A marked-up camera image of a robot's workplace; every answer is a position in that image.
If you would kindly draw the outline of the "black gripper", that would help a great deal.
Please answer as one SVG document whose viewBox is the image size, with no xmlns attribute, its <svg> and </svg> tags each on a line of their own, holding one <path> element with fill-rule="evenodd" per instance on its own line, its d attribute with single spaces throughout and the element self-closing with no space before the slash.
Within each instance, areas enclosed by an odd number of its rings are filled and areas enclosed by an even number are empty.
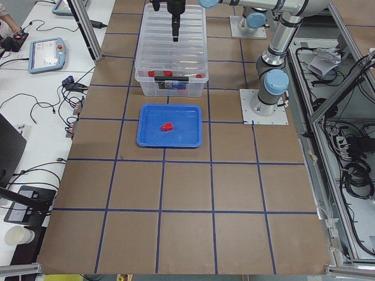
<svg viewBox="0 0 375 281">
<path fill-rule="evenodd" d="M 185 0 L 167 0 L 167 10 L 172 15 L 172 39 L 174 42 L 179 38 L 180 16 L 185 12 Z"/>
</svg>

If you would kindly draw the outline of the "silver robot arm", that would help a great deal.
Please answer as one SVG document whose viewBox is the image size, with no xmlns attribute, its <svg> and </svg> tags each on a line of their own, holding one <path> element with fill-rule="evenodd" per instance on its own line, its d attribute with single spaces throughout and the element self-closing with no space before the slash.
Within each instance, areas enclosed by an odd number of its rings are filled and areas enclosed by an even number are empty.
<svg viewBox="0 0 375 281">
<path fill-rule="evenodd" d="M 267 22 L 266 13 L 267 10 L 264 8 L 244 6 L 242 18 L 237 24 L 239 31 L 246 34 L 254 33 L 259 28 L 263 28 Z"/>
<path fill-rule="evenodd" d="M 199 1 L 206 9 L 218 4 L 263 8 L 281 11 L 278 26 L 268 49 L 256 62 L 260 80 L 258 94 L 251 100 L 251 110 L 264 117 L 274 114 L 281 95 L 289 85 L 288 75 L 279 68 L 285 62 L 287 50 L 300 27 L 303 18 L 316 15 L 328 7 L 328 1 Z"/>
</svg>

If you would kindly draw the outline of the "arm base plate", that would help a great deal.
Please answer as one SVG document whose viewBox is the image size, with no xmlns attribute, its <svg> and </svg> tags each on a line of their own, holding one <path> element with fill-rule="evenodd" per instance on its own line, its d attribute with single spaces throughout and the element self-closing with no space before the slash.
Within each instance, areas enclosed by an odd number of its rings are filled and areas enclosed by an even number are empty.
<svg viewBox="0 0 375 281">
<path fill-rule="evenodd" d="M 250 28 L 243 16 L 230 16 L 231 36 L 236 39 L 265 40 L 267 34 L 264 27 Z"/>
<path fill-rule="evenodd" d="M 240 89 L 243 123 L 249 125 L 288 125 L 286 107 L 279 98 L 277 104 L 265 105 L 258 99 L 257 89 Z"/>
</svg>

